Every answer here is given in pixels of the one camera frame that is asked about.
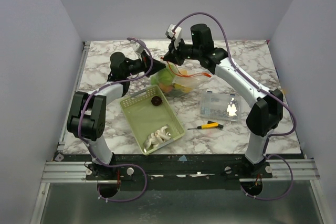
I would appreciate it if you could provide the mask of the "green cabbage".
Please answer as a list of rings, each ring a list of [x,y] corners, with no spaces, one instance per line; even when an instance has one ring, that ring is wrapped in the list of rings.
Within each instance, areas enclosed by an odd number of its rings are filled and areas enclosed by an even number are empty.
[[[151,77],[151,82],[152,84],[170,86],[173,83],[174,78],[175,74],[169,68],[165,68],[154,74]]]

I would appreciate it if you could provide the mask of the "orange fruit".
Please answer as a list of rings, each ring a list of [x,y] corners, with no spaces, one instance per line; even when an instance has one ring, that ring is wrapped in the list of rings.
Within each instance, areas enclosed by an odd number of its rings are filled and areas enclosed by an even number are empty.
[[[179,72],[175,76],[173,80],[173,84],[175,89],[180,90],[183,93],[189,93],[192,91],[191,87],[191,82],[192,78],[191,77],[186,77],[188,75],[188,70],[187,69],[179,69]]]

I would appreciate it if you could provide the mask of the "clear zip bag orange zipper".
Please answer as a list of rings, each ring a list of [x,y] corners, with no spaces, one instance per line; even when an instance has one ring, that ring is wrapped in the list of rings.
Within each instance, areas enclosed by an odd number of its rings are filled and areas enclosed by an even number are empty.
[[[151,85],[157,85],[161,91],[171,97],[179,97],[192,92],[201,84],[210,80],[211,74],[179,68],[172,63],[151,76]]]

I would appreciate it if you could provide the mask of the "peach fruit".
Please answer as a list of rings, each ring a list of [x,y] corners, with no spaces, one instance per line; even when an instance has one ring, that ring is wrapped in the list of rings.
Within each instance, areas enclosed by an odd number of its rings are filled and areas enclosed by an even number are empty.
[[[164,92],[164,93],[169,93],[169,92],[171,92],[172,91],[172,89],[173,89],[173,86],[172,85],[164,85],[164,84],[162,84],[162,83],[160,83],[159,84],[159,87],[160,87],[160,89]]]

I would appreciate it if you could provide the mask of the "green perforated plastic basket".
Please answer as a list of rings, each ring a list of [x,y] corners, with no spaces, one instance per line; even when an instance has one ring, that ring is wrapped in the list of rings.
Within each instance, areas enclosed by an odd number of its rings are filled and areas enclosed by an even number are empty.
[[[152,97],[156,95],[162,99],[162,104],[159,106],[153,106],[151,103]],[[166,147],[185,134],[182,123],[157,85],[124,97],[120,101],[120,107],[131,128],[135,141],[144,155],[152,154]],[[158,147],[146,151],[143,144],[148,136],[165,125],[169,126],[168,131],[171,133],[171,139]]]

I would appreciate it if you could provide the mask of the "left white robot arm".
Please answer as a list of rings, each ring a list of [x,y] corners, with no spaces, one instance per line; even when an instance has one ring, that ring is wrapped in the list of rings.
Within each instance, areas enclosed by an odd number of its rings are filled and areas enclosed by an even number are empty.
[[[112,179],[117,171],[112,163],[113,152],[103,137],[107,105],[125,96],[130,82],[149,77],[164,68],[164,63],[153,59],[145,51],[136,60],[127,58],[121,52],[115,52],[110,56],[107,82],[91,93],[74,93],[67,119],[67,131],[84,142],[92,161],[99,165],[98,173],[104,179]]]

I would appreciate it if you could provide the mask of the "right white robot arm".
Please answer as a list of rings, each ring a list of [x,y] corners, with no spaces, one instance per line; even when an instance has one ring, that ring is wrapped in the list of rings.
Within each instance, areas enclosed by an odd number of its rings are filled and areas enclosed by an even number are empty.
[[[199,61],[203,68],[226,81],[250,106],[251,111],[246,119],[250,137],[241,171],[246,177],[255,177],[265,160],[267,137],[283,118],[283,93],[279,89],[271,91],[258,83],[229,58],[227,50],[215,47],[207,25],[191,27],[191,44],[184,42],[179,26],[170,24],[165,34],[171,43],[163,57],[164,61],[179,66],[186,59]]]

